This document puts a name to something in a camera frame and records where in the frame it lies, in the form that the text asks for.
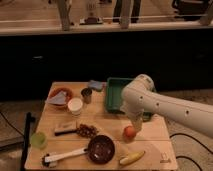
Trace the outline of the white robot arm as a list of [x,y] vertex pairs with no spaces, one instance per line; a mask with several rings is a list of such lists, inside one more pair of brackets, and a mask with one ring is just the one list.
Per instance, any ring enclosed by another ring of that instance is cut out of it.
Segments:
[[213,138],[213,106],[178,99],[154,92],[153,80],[140,74],[121,92],[120,110],[131,121],[137,132],[142,129],[145,111],[168,117],[186,127]]

